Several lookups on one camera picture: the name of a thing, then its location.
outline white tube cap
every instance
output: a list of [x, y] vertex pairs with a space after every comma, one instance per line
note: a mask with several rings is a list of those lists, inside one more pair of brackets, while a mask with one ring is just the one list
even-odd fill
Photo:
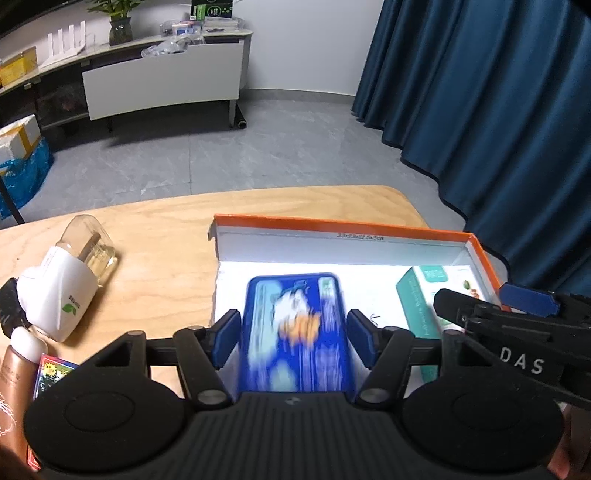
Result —
[[47, 344], [29, 332], [25, 327], [17, 327], [10, 338], [12, 349], [30, 362], [38, 364], [41, 356], [47, 353]]

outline white cabinet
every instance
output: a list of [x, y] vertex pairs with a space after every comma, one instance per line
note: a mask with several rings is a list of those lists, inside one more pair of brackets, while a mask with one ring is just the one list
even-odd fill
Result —
[[248, 65], [245, 53], [244, 40], [191, 45], [183, 53], [84, 72], [90, 118], [179, 103], [237, 100], [243, 64]]

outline light wood surface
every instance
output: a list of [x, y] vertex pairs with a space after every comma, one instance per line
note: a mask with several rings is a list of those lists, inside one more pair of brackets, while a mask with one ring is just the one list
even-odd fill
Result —
[[[426, 227], [408, 199], [384, 186], [299, 187], [208, 193], [89, 210], [120, 254], [118, 269], [64, 344], [51, 354], [82, 363], [129, 330], [170, 337], [212, 319], [217, 259], [207, 232], [216, 213], [351, 220]], [[0, 281], [38, 265], [75, 214], [0, 231]], [[9, 340], [0, 334], [0, 354]], [[152, 377], [180, 393], [174, 368]]]

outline black stand leg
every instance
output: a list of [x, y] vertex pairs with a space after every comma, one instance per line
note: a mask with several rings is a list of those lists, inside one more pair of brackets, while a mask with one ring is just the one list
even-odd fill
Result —
[[230, 100], [229, 102], [229, 107], [228, 107], [228, 112], [229, 112], [229, 116], [228, 116], [228, 120], [230, 123], [230, 128], [234, 128], [234, 123], [235, 123], [235, 119], [236, 119], [236, 100]]
[[19, 212], [17, 206], [14, 205], [14, 202], [12, 201], [12, 197], [10, 196], [10, 193], [8, 193], [6, 185], [4, 185], [4, 180], [2, 179], [1, 176], [0, 176], [0, 195], [2, 195], [2, 199], [4, 200], [4, 203], [6, 203], [6, 205], [8, 206], [8, 210], [10, 210], [10, 213], [12, 214], [14, 219], [17, 221], [17, 223], [19, 225], [22, 225], [23, 223], [25, 223], [25, 220], [22, 218], [21, 212]]
[[242, 110], [240, 107], [236, 105], [236, 116], [234, 118], [234, 125], [238, 127], [240, 130], [244, 130], [247, 127], [246, 120], [244, 120], [244, 115], [242, 115]]

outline screw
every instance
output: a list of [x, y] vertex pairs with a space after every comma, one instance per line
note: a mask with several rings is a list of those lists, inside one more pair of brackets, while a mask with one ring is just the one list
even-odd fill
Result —
[[359, 398], [367, 403], [377, 404], [389, 399], [390, 394], [383, 388], [368, 388], [359, 393]]
[[228, 396], [221, 390], [203, 390], [197, 399], [203, 405], [219, 405], [228, 399]]
[[291, 405], [292, 407], [294, 405], [297, 405], [299, 402], [301, 402], [301, 398], [299, 397], [289, 397], [285, 403], [287, 403], [288, 405]]

